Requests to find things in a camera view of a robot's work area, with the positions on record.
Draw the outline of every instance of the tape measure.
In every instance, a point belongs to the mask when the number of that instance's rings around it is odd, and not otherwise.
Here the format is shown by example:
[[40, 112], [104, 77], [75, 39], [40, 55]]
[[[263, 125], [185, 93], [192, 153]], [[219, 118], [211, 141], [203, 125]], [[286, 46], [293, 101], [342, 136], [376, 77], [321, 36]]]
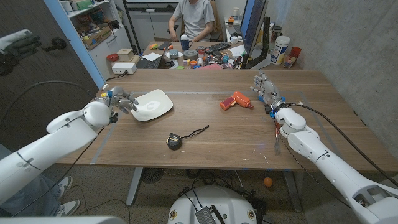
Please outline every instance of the tape measure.
[[183, 137], [180, 137], [177, 134], [170, 133], [167, 138], [166, 144], [169, 147], [169, 149], [177, 150], [182, 145], [182, 139], [189, 138], [189, 137], [195, 136], [197, 134], [200, 134], [200, 133], [204, 132], [204, 130], [206, 130], [208, 127], [209, 126], [207, 125], [206, 127], [202, 128], [202, 129], [197, 129], [197, 130], [193, 131], [191, 134], [189, 134], [187, 136], [183, 136]]

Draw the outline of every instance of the shoe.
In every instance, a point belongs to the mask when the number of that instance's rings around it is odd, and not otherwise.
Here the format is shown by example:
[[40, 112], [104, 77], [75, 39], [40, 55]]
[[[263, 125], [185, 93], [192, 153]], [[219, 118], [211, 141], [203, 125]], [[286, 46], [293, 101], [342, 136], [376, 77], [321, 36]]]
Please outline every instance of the shoe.
[[57, 208], [57, 211], [55, 212], [55, 216], [56, 217], [70, 216], [73, 213], [75, 213], [75, 211], [79, 208], [79, 206], [80, 206], [79, 200], [64, 203], [63, 205], [60, 205]]
[[58, 196], [57, 200], [61, 201], [62, 197], [65, 195], [65, 193], [69, 190], [69, 188], [72, 186], [73, 178], [72, 177], [66, 177], [62, 179], [58, 183], [58, 187], [61, 190], [60, 195]]

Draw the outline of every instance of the power strip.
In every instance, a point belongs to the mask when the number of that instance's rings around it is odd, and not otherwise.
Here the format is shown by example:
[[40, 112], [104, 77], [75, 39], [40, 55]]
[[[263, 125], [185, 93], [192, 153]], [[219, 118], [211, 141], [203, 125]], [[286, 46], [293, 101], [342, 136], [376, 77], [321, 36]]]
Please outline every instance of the power strip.
[[127, 71], [127, 74], [134, 74], [136, 72], [137, 67], [135, 63], [116, 63], [112, 67], [112, 71], [115, 74], [124, 74]]

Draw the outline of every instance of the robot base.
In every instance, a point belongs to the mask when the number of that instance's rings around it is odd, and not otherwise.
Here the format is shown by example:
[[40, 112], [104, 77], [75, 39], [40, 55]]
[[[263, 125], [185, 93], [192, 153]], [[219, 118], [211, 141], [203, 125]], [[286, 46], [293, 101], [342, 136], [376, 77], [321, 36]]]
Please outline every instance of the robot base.
[[[214, 205], [226, 224], [257, 223], [251, 204], [235, 191], [225, 187], [211, 185], [195, 188], [195, 192], [202, 206], [210, 208]], [[198, 200], [192, 190], [187, 192], [187, 197], [192, 200], [198, 210], [201, 210]], [[199, 223], [195, 216], [195, 207], [187, 197], [183, 195], [174, 202], [170, 209], [168, 224]], [[215, 223], [219, 224], [220, 221], [217, 219], [216, 215], [214, 213], [211, 215]]]

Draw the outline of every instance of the orange toy drill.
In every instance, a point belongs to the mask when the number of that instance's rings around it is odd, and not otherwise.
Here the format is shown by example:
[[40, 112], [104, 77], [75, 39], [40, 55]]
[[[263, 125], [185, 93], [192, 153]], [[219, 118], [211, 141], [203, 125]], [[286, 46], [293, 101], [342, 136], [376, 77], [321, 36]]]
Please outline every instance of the orange toy drill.
[[242, 93], [236, 91], [231, 97], [228, 97], [226, 100], [220, 103], [220, 107], [223, 110], [227, 110], [230, 106], [235, 105], [238, 103], [239, 105], [243, 106], [244, 108], [250, 108], [253, 110], [253, 105], [250, 103], [249, 98], [247, 98]]

